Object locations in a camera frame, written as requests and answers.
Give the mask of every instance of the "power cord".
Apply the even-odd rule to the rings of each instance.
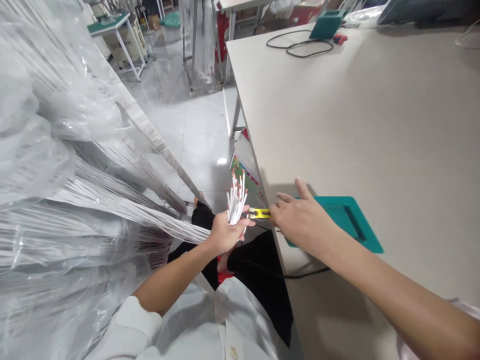
[[[459,48],[462,48],[462,49],[480,50],[480,46],[477,46],[477,47],[468,46],[468,45],[465,45],[465,44],[463,44],[463,43],[461,43],[461,42],[459,41],[461,38],[463,38],[464,36],[466,36],[466,35],[472,30],[472,28],[473,28],[476,24],[478,24],[478,23],[480,23],[480,19],[478,19],[477,21],[475,21],[472,25],[470,25],[470,26],[466,29],[466,31],[465,31],[462,35],[460,35],[459,37],[457,37],[457,38],[455,39],[455,45],[457,45]]]
[[[280,279],[292,279],[292,280],[295,280],[295,279],[303,279],[303,278],[306,278],[306,277],[309,277],[311,275],[315,275],[315,274],[320,274],[320,273],[325,273],[327,271],[330,271],[331,269],[329,267],[324,267],[324,268],[321,268],[320,270],[316,270],[316,271],[312,271],[312,272],[307,272],[305,274],[301,274],[301,275],[283,275],[283,274],[279,274],[275,271],[272,271],[270,269],[267,269],[266,267],[263,267],[261,265],[258,265],[257,263],[253,262],[253,261],[250,261],[250,260],[245,260],[244,263],[249,263],[249,264],[252,264],[253,266],[259,268],[260,270],[264,271],[265,273],[267,274],[270,274],[276,278],[280,278]]]
[[[332,49],[334,48],[333,44],[330,41],[323,40],[323,39],[309,39],[309,40],[305,40],[305,41],[302,41],[302,42],[294,43],[290,46],[276,46],[276,45],[270,44],[270,42],[272,40],[278,39],[278,38],[280,38],[284,35],[293,34],[293,33],[302,33],[302,32],[311,33],[312,31],[311,30],[296,30],[296,31],[286,32],[286,33],[274,36],[271,39],[267,40],[265,45],[267,47],[273,48],[273,49],[284,49],[288,55],[291,55],[295,58],[300,58],[300,59],[305,59],[305,58],[309,58],[309,57],[312,57],[312,56],[315,56],[315,55],[320,55],[320,54],[326,54],[326,53],[331,52]],[[295,54],[295,53],[291,52],[292,49],[296,49],[296,48],[299,48],[299,47],[302,47],[302,46],[305,46],[305,45],[308,45],[308,44],[316,44],[316,43],[325,43],[325,44],[330,45],[330,47],[328,49],[315,51],[315,52],[312,52],[312,53],[307,54],[307,55],[298,55],[298,54]]]

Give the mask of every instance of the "white table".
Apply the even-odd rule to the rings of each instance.
[[[95,26],[97,26],[97,23],[91,24],[88,26],[88,31],[90,32],[90,35],[92,38],[96,38],[105,34],[110,34],[110,33],[115,33],[116,38],[118,39],[118,42],[120,43],[120,46],[125,53],[126,58],[128,59],[128,63],[130,64],[130,69],[127,69],[127,71],[133,71],[135,74],[136,80],[140,83],[142,80],[140,80],[140,74],[142,73],[142,70],[145,68],[145,59],[142,55],[142,51],[140,50],[139,43],[137,41],[137,37],[134,34],[134,31],[132,29],[132,25],[130,25],[129,21],[129,16],[130,13],[125,13],[121,15],[115,22],[109,25],[104,25],[100,29],[96,29]],[[133,42],[135,43],[135,47],[138,51],[138,54],[140,55],[141,58],[141,66],[135,67],[132,58],[130,57],[129,52],[127,51],[127,48],[125,47],[124,41],[122,40],[122,37],[120,36],[119,29],[124,25],[127,24],[128,30],[130,31],[130,35],[133,39]]]
[[[227,49],[269,203],[296,176],[353,196],[382,259],[480,306],[480,52],[454,45],[463,30],[342,29],[341,48],[307,59],[265,46],[281,31]],[[275,237],[285,274],[324,266]],[[286,285],[307,359],[398,359],[393,328],[335,273]]]

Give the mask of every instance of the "white tile floor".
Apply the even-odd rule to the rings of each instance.
[[[213,87],[190,97],[178,29],[162,29],[145,41],[150,51],[157,52],[157,60],[147,63],[140,83],[133,76],[121,75],[121,79],[213,211],[224,211],[234,143],[228,137],[223,93]],[[230,85],[225,91],[231,121],[237,90]],[[176,172],[163,159],[153,161],[165,183],[182,199],[193,201],[192,192]],[[156,197],[151,192],[148,196]]]

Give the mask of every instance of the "teal tray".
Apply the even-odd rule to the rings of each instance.
[[[335,224],[348,235],[372,253],[383,254],[384,249],[382,245],[380,245],[379,240],[353,197],[315,196],[314,198],[325,209]],[[296,248],[290,241],[287,240],[287,242],[292,248]]]

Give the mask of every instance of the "metal cart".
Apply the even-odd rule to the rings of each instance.
[[[215,47],[218,54],[218,58],[220,59],[220,39],[219,39],[219,31],[217,28],[217,12],[215,10],[215,2],[213,0],[195,0],[193,3],[193,29],[191,30],[191,55],[185,56],[185,28],[181,26],[181,41],[182,41],[182,48],[183,48],[183,67],[185,68],[186,76],[188,78],[188,83],[190,84],[190,96],[193,98],[195,96],[195,91],[205,88],[216,87],[218,90],[222,89],[224,84],[223,79],[223,72],[222,72],[222,65],[220,63],[215,63],[214,65],[214,72],[219,79],[208,84],[204,84],[198,87],[195,87],[195,50],[196,50],[196,42],[197,42],[197,13],[198,13],[198,6],[199,3],[202,5],[203,9],[203,2],[204,1],[211,1],[212,7],[212,21],[213,21],[213,32],[215,33]],[[203,21],[205,21],[205,13],[202,12]],[[187,61],[191,60],[191,74],[187,67]]]

